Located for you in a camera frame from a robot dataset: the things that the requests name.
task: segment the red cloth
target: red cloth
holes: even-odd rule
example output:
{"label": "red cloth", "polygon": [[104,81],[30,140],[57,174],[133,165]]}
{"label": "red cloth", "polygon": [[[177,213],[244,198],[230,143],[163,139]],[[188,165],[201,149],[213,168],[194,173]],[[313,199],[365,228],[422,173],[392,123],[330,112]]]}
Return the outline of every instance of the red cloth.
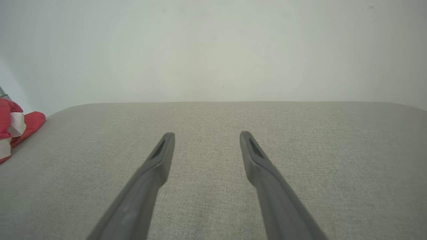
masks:
{"label": "red cloth", "polygon": [[10,146],[14,148],[16,145],[18,145],[20,142],[31,136],[37,129],[39,129],[43,123],[46,121],[46,116],[38,111],[34,111],[29,114],[25,114],[24,116],[24,122],[27,125],[27,128],[25,129],[25,132],[17,138],[12,138],[10,141]]}
{"label": "red cloth", "polygon": [[13,101],[0,98],[0,139],[10,138],[12,135],[7,131],[11,123],[11,112],[23,112],[22,108]]}
{"label": "red cloth", "polygon": [[[23,117],[23,121],[26,125],[26,128],[25,128],[25,125],[22,123],[23,114],[19,114],[22,112],[23,112],[22,108],[15,102],[4,99],[4,98],[0,98],[0,141],[1,141],[0,155],[2,156],[0,157],[0,164],[8,160],[11,156],[9,145],[11,148],[14,148],[20,142],[28,138],[35,131],[37,131],[37,129],[39,129],[43,125],[43,123],[46,121],[46,117],[43,113],[32,112],[32,113],[26,114]],[[25,131],[23,131],[19,137],[12,138],[12,134],[9,133],[8,129],[9,127],[11,127],[11,124],[16,123],[12,121],[12,120],[16,121],[16,117],[18,117],[18,119],[19,117],[21,117],[20,121],[18,121],[18,123],[20,122],[20,124],[18,125],[21,126],[20,127],[21,130],[19,130],[18,134],[15,131],[15,133],[13,133],[14,136],[19,136],[21,131],[23,130]]]}

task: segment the red fabric item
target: red fabric item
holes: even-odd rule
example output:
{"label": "red fabric item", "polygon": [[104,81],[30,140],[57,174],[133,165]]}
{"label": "red fabric item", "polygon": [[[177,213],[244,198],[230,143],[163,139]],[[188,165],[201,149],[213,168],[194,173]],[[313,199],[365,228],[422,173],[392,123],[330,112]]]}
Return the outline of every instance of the red fabric item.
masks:
{"label": "red fabric item", "polygon": [[24,139],[28,138],[35,131],[37,131],[37,129],[39,129],[43,125],[43,123],[46,121],[45,115],[41,112],[32,112],[25,115],[23,120],[26,125],[25,131],[22,133],[21,136],[12,138],[9,143],[9,140],[6,140],[6,139],[12,137],[12,134],[8,132],[8,129],[12,123],[12,118],[13,118],[13,116],[11,116],[11,113],[22,114],[22,112],[23,112],[22,108],[15,102],[4,99],[4,98],[0,98],[0,140],[3,141],[1,142],[2,144],[6,144],[6,145],[2,145],[1,154],[2,156],[8,155],[0,159],[0,164],[10,158],[10,155],[9,155],[10,153],[8,149],[9,144],[11,148],[14,148]]}
{"label": "red fabric item", "polygon": [[31,136],[37,129],[39,129],[43,123],[46,121],[46,116],[38,111],[26,114],[24,116],[24,122],[27,125],[25,132],[17,138],[12,138],[10,141],[10,146],[14,148],[20,142]]}
{"label": "red fabric item", "polygon": [[7,131],[10,126],[9,100],[0,98],[0,139],[10,138],[12,135]]}

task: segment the metal object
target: metal object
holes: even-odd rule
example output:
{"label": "metal object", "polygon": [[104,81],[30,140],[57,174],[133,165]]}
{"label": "metal object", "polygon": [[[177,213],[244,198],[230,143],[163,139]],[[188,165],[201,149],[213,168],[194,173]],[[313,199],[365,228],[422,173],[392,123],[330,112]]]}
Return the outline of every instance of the metal object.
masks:
{"label": "metal object", "polygon": [[11,100],[10,97],[3,91],[1,87],[0,87],[0,97],[6,98],[7,100]]}
{"label": "metal object", "polygon": [[241,132],[240,147],[246,176],[257,189],[268,239],[326,239],[250,132]]}
{"label": "metal object", "polygon": [[167,181],[175,134],[166,133],[88,236],[88,240],[146,239],[157,192]]}
{"label": "metal object", "polygon": [[[157,193],[169,175],[175,135],[166,133],[101,218],[88,240],[146,239]],[[257,189],[269,240],[325,240],[307,209],[249,132],[241,132],[246,176]]]}

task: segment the white stripe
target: white stripe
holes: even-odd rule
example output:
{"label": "white stripe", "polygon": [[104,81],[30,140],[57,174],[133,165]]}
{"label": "white stripe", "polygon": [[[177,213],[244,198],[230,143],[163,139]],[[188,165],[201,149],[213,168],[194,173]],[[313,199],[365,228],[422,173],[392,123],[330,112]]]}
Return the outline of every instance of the white stripe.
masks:
{"label": "white stripe", "polygon": [[10,118],[12,121],[7,131],[12,134],[12,138],[21,136],[26,129],[24,114],[22,112],[11,112]]}
{"label": "white stripe", "polygon": [[0,139],[0,159],[10,156],[11,138]]}

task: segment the gray fabric surface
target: gray fabric surface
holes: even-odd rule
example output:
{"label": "gray fabric surface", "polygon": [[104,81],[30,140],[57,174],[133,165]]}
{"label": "gray fabric surface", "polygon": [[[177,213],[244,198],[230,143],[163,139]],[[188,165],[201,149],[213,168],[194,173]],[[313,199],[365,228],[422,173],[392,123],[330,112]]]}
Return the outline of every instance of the gray fabric surface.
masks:
{"label": "gray fabric surface", "polygon": [[149,239],[266,239],[249,130],[330,239],[427,239],[427,112],[377,102],[89,104],[0,165],[1,239],[84,239],[165,132]]}

